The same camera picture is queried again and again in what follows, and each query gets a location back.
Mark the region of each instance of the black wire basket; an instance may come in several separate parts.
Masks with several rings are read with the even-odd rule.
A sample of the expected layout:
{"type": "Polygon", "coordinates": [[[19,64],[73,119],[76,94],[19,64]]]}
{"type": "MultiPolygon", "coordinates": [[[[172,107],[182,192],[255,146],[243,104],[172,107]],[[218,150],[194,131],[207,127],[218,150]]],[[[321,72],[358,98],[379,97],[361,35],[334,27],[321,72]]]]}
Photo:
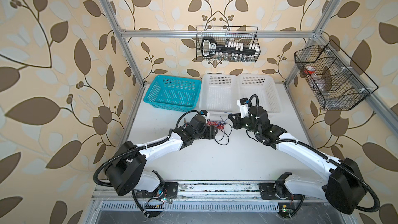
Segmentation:
{"type": "Polygon", "coordinates": [[[256,62],[258,27],[196,26],[196,57],[228,62],[256,62]]]}
{"type": "Polygon", "coordinates": [[[333,40],[295,52],[295,63],[323,110],[351,110],[379,88],[333,40]]]}

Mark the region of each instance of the wallpaper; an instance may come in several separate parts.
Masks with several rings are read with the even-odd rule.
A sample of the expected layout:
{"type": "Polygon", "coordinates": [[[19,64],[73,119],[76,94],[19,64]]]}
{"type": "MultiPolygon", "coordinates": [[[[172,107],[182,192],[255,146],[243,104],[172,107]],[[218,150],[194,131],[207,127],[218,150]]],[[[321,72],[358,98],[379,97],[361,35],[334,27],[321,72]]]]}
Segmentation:
{"type": "Polygon", "coordinates": [[[0,2],[0,222],[78,223],[135,76],[97,0],[0,2]]]}
{"type": "MultiPolygon", "coordinates": [[[[398,114],[397,15],[398,0],[342,0],[324,34],[369,74],[380,87],[375,94],[398,114]]],[[[359,222],[398,223],[398,138],[365,101],[350,111],[322,111],[303,75],[296,76],[290,89],[316,147],[355,160],[380,198],[378,212],[354,212],[359,222]]],[[[370,194],[360,203],[372,205],[370,194]]]]}
{"type": "Polygon", "coordinates": [[[260,38],[257,62],[228,62],[196,57],[196,42],[186,38],[129,38],[130,50],[142,77],[151,82],[157,75],[202,78],[207,73],[271,75],[282,82],[294,65],[294,52],[304,47],[302,38],[260,38]]]}
{"type": "Polygon", "coordinates": [[[121,28],[188,30],[188,26],[257,26],[313,30],[328,0],[109,0],[121,28]]]}

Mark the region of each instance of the white table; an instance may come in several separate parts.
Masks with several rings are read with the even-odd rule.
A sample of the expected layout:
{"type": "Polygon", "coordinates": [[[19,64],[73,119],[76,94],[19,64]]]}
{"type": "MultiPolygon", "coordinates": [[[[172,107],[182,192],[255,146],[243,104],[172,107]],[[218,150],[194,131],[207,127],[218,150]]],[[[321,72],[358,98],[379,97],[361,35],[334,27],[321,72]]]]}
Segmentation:
{"type": "MultiPolygon", "coordinates": [[[[282,84],[276,84],[276,88],[282,112],[269,114],[271,123],[287,129],[294,137],[308,144],[285,88],[282,84]]],[[[182,114],[154,108],[142,99],[128,140],[139,144],[164,137],[170,128],[175,127],[182,114]]],[[[194,115],[187,114],[186,121],[189,122],[194,115]]],[[[229,133],[230,127],[226,126],[226,130],[229,133]]],[[[222,132],[218,132],[217,140],[222,135],[222,132]]],[[[284,172],[316,177],[315,172],[295,158],[248,138],[245,129],[232,130],[230,142],[226,146],[214,140],[195,140],[189,147],[148,162],[145,170],[156,170],[165,180],[273,181],[284,172]]]]}

